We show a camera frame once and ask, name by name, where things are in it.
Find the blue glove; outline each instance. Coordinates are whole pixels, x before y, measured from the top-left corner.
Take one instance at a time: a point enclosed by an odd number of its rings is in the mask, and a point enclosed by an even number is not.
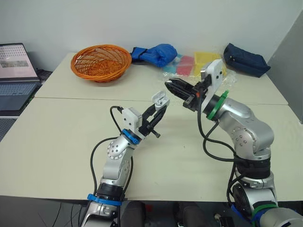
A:
[[[159,44],[151,49],[135,47],[131,56],[133,61],[148,61],[162,68],[175,59],[177,51],[170,44]]]

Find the pink sponge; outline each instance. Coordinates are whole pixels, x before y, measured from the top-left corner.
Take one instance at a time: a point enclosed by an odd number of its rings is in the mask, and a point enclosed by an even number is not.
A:
[[[176,73],[179,75],[189,76],[194,66],[194,58],[190,56],[182,56],[179,64],[177,65]]]

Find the navy blue pouch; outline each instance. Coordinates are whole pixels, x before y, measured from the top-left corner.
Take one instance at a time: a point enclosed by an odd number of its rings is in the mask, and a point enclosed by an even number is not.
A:
[[[227,65],[258,78],[270,69],[261,55],[247,52],[232,44],[227,45],[223,57]]]

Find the robotic arm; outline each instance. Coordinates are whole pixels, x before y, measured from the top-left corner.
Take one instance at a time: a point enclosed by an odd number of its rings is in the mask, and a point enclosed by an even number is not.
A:
[[[277,206],[274,175],[270,171],[273,131],[246,105],[227,98],[228,91],[221,96],[215,95],[222,83],[222,65],[222,60],[207,64],[201,70],[201,82],[194,86],[178,78],[170,79],[165,85],[184,100],[185,108],[203,112],[209,120],[218,121],[231,137],[238,179],[232,189],[233,209],[253,226],[302,227],[301,215]]]
[[[130,163],[134,150],[150,133],[158,134],[154,127],[159,123],[169,105],[165,91],[160,91],[152,97],[154,102],[143,114],[134,108],[118,109],[122,113],[125,126],[121,135],[110,142],[107,147],[107,160],[98,189],[88,195],[89,205],[83,217],[81,227],[96,225],[100,227],[119,226],[113,222],[118,217],[119,209],[124,200],[132,168]],[[96,224],[91,217],[101,219]]]

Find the blue ring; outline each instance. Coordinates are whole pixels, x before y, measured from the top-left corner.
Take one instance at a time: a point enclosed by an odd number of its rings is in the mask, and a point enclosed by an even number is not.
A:
[[[133,137],[126,129],[122,130],[123,134],[127,136],[134,144],[139,144],[140,141]]]
[[[91,201],[94,201],[94,202],[103,203],[103,204],[106,204],[106,205],[117,206],[117,207],[119,207],[119,206],[122,205],[122,202],[120,202],[120,201],[103,200],[103,199],[97,198],[97,197],[94,196],[93,194],[89,194],[89,195],[87,196],[87,199],[88,199],[88,200],[91,200]]]

